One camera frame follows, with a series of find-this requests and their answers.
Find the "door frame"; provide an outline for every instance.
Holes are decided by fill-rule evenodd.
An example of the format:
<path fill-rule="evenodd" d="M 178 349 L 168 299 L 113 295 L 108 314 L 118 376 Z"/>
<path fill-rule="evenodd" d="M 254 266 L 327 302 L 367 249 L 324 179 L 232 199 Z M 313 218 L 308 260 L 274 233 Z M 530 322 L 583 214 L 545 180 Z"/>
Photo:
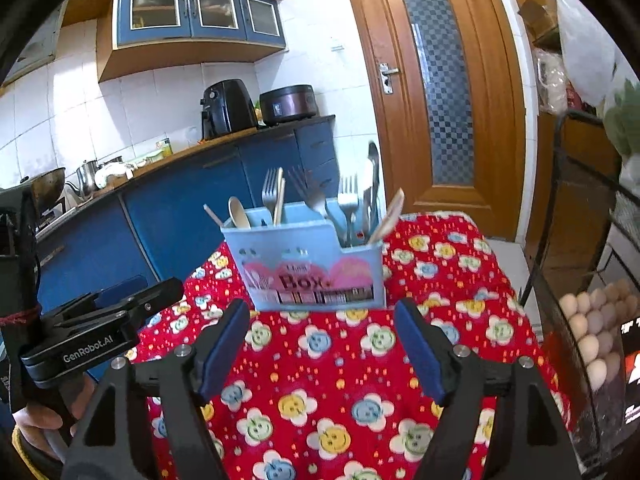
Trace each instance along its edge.
<path fill-rule="evenodd" d="M 510 226 L 510 241 L 515 240 L 518 229 L 518 218 L 520 217 L 520 209 L 522 208 L 522 189 L 524 186 L 524 169 L 526 160 L 526 114 L 524 104 L 524 91 L 522 87 L 522 78 L 520 75 L 520 64 L 518 62 L 518 54 L 516 51 L 513 33 L 509 24 L 506 10 L 502 4 L 502 0 L 491 0 L 496 11 L 496 17 L 502 39 L 504 42 L 505 52 L 508 60 L 508 73 L 511 79 L 511 87 L 513 91 L 514 120 L 513 134 L 515 135 L 516 153 L 514 154 L 516 162 L 514 177 L 516 178 L 516 195 L 517 195 L 517 215 L 514 215 L 515 222 Z M 358 35 L 362 45 L 362 53 L 364 54 L 365 65 L 367 68 L 367 78 L 369 79 L 369 87 L 373 100 L 373 108 L 376 117 L 376 126 L 378 128 L 378 139 L 380 141 L 380 157 L 382 158 L 382 168 L 384 171 L 385 161 L 391 160 L 391 138 L 386 127 L 385 106 L 383 103 L 383 93 L 380 86 L 380 75 L 374 55 L 372 39 L 369 33 L 369 23 L 364 12 L 364 4 L 362 0 L 350 0 L 353 14 L 358 28 Z M 386 22 L 380 20 L 371 24 L 372 27 L 386 27 Z M 398 185 L 393 181 L 391 171 L 385 172 L 385 196 L 391 197 L 395 193 Z"/>

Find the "kettle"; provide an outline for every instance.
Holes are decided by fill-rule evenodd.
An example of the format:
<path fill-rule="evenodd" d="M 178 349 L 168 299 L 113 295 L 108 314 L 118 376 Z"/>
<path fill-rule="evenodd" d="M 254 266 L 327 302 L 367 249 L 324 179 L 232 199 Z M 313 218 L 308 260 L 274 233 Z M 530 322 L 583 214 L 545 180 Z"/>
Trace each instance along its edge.
<path fill-rule="evenodd" d="M 95 183 L 95 172 L 98 170 L 98 163 L 95 160 L 85 160 L 76 170 L 76 176 L 78 177 L 79 187 L 76 187 L 71 182 L 65 182 L 66 186 L 71 188 L 80 200 L 87 200 L 98 191 L 98 186 Z"/>

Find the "glass cabinet door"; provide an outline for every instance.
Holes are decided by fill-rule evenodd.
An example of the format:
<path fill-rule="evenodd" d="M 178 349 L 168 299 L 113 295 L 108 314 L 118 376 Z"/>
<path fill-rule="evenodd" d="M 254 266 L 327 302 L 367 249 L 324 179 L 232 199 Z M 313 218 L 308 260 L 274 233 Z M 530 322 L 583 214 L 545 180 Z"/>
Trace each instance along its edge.
<path fill-rule="evenodd" d="M 245 40 L 240 0 L 189 0 L 195 37 Z"/>
<path fill-rule="evenodd" d="M 242 13 L 249 41 L 284 46 L 282 24 L 274 0 L 242 0 Z"/>
<path fill-rule="evenodd" d="M 187 0 L 120 0 L 118 44 L 190 35 Z"/>

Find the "blue plastic box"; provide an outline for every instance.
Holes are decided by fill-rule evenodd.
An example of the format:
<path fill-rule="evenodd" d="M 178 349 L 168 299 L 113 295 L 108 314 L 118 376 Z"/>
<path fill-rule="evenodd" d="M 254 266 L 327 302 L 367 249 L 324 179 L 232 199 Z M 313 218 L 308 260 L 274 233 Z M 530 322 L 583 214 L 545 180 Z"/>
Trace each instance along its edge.
<path fill-rule="evenodd" d="M 335 198 L 327 209 L 342 234 L 346 220 Z M 285 204 L 279 226 L 263 207 L 246 214 L 251 229 L 237 229 L 229 219 L 222 233 L 256 310 L 386 308 L 382 242 L 342 248 L 334 224 L 302 202 Z M 262 220 L 268 225 L 260 226 Z M 359 231 L 360 212 L 355 225 Z"/>

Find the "screw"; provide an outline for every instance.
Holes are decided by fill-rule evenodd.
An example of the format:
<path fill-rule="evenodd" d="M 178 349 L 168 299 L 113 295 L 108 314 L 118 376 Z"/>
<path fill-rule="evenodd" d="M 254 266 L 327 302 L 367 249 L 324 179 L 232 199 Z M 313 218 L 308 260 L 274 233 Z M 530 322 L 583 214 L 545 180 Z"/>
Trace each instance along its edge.
<path fill-rule="evenodd" d="M 533 368 L 533 359 L 528 355 L 523 355 L 522 357 L 519 357 L 518 362 L 520 363 L 520 366 L 522 366 L 523 368 Z"/>
<path fill-rule="evenodd" d="M 189 345 L 178 345 L 174 349 L 174 354 L 178 357 L 187 357 L 191 353 L 191 347 Z"/>
<path fill-rule="evenodd" d="M 453 353 L 458 357 L 469 357 L 469 354 L 471 354 L 471 350 L 468 346 L 455 345 L 453 347 Z"/>
<path fill-rule="evenodd" d="M 116 357 L 113 361 L 111 361 L 111 368 L 114 370 L 120 370 L 124 368 L 127 364 L 127 359 L 124 357 Z"/>

